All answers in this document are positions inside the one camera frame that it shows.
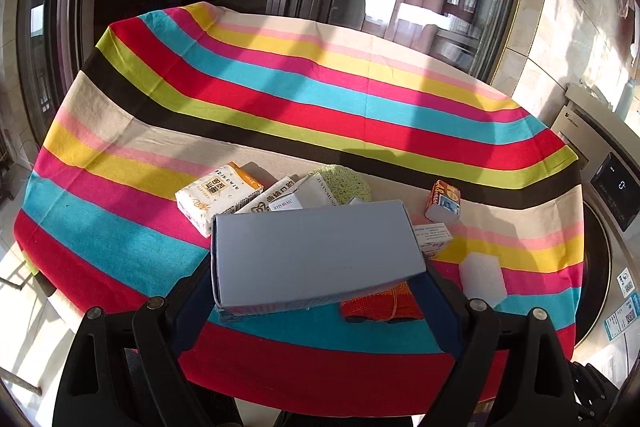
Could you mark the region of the white foam sponge block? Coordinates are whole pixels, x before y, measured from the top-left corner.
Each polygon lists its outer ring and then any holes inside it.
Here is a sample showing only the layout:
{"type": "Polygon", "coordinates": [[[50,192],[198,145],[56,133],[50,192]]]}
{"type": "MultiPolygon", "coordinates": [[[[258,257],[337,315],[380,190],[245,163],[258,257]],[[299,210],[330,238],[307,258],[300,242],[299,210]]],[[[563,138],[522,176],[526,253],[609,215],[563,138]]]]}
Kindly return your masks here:
{"type": "Polygon", "coordinates": [[[497,257],[469,253],[460,263],[459,273],[466,298],[482,299],[491,308],[495,308],[506,299],[506,283],[497,257]]]}

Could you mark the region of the long grey blue box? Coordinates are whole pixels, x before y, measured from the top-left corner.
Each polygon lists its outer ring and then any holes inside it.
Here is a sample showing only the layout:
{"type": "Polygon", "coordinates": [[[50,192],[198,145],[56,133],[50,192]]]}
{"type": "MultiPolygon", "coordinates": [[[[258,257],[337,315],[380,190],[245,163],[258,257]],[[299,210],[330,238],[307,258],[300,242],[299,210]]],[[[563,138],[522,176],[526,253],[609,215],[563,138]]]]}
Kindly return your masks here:
{"type": "Polygon", "coordinates": [[[216,306],[233,315],[338,303],[426,270],[399,200],[218,216],[210,255],[216,306]]]}

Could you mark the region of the orange knitted coaster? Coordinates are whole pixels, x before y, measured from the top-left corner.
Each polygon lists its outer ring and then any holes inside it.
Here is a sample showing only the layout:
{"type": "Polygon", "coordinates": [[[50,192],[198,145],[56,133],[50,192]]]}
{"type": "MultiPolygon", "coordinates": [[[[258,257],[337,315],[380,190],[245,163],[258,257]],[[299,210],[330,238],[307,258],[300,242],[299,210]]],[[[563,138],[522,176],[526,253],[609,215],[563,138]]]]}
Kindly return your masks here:
{"type": "Polygon", "coordinates": [[[397,323],[423,319],[407,283],[398,284],[380,293],[343,301],[340,303],[340,311],[343,319],[352,323],[397,323]]]}

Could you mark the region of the white medicine box blue end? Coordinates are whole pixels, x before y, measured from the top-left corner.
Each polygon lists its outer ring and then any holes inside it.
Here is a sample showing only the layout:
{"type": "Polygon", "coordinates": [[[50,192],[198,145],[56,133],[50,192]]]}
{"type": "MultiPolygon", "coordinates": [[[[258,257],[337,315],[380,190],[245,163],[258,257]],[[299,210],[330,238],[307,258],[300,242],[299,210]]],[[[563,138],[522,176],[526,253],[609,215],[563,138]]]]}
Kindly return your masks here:
{"type": "Polygon", "coordinates": [[[452,241],[452,236],[443,223],[415,225],[413,232],[422,254],[427,258],[436,256],[452,241]]]}

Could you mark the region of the striped colourful tablecloth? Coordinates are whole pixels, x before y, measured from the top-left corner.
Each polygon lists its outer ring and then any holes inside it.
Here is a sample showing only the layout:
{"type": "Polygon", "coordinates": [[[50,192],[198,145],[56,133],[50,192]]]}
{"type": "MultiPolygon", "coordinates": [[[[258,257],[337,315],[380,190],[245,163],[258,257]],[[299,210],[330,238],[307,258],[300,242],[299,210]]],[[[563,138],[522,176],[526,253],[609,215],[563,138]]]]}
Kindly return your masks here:
{"type": "Polygon", "coordinates": [[[180,188],[234,162],[264,181],[363,175],[423,220],[437,181],[461,217],[435,267],[497,258],[500,310],[545,309],[572,353],[584,269],[577,158],[457,69],[363,32],[198,2],[111,24],[51,124],[17,213],[28,259],[81,310],[139,308],[207,255],[180,188]]]}

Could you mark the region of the red white tissue pack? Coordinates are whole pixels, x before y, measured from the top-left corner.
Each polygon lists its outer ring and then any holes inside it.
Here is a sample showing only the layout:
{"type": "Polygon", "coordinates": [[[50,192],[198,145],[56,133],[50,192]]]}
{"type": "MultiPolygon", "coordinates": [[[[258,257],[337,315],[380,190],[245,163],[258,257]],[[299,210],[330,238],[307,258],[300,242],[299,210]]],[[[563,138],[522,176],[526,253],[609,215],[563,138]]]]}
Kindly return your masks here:
{"type": "Polygon", "coordinates": [[[461,193],[457,187],[437,180],[428,196],[424,216],[433,222],[450,223],[457,222],[461,213],[461,193]]]}

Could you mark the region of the orange white tissue pack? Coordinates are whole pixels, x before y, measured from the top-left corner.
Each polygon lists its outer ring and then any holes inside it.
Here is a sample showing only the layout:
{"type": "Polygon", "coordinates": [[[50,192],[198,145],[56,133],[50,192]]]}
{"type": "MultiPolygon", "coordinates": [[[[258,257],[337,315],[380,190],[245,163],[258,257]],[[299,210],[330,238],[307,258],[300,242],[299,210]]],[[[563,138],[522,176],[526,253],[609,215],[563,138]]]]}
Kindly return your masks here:
{"type": "Polygon", "coordinates": [[[203,237],[212,234],[218,215],[235,213],[262,194],[264,186],[230,161],[175,194],[178,209],[203,237]]]}

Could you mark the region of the white toothpaste box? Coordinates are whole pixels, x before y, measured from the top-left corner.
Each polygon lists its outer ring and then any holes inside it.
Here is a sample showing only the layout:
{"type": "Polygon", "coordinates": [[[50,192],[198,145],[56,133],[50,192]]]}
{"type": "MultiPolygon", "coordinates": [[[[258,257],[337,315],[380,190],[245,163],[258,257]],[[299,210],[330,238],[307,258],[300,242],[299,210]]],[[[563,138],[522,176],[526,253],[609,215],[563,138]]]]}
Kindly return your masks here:
{"type": "Polygon", "coordinates": [[[238,210],[238,213],[258,213],[269,211],[269,205],[279,197],[290,193],[296,185],[296,181],[289,176],[278,180],[276,183],[265,188],[262,193],[250,200],[246,205],[238,210]]]}

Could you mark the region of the yellow-green knitted coaster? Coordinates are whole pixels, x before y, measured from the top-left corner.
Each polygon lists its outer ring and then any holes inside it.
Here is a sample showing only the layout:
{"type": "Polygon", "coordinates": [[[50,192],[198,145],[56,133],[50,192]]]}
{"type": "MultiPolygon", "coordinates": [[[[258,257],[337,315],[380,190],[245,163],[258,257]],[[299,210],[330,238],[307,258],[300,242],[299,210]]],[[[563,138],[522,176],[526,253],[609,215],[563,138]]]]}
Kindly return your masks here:
{"type": "Polygon", "coordinates": [[[314,169],[311,176],[320,174],[336,201],[341,205],[349,204],[354,198],[370,202],[371,189],[360,173],[341,165],[326,165],[314,169]]]}

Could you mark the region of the white printed small box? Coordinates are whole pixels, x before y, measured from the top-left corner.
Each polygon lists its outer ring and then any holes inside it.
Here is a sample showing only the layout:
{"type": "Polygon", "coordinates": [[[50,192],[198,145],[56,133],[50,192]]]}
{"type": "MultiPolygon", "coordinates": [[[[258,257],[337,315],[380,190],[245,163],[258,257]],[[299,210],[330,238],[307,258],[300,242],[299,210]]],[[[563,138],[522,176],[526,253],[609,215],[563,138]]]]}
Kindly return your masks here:
{"type": "Polygon", "coordinates": [[[306,176],[291,192],[270,202],[271,211],[303,210],[338,206],[337,199],[320,173],[306,176]]]}

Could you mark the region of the gold front-load washing machine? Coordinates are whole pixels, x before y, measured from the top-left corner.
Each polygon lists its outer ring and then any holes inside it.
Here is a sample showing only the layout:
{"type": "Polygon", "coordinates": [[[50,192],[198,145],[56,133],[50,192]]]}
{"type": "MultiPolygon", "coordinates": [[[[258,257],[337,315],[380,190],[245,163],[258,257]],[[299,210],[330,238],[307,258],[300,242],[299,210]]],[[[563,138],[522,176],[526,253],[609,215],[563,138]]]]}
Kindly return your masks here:
{"type": "Polygon", "coordinates": [[[639,135],[571,83],[551,130],[578,156],[585,256],[574,359],[620,385],[639,353],[639,135]]]}

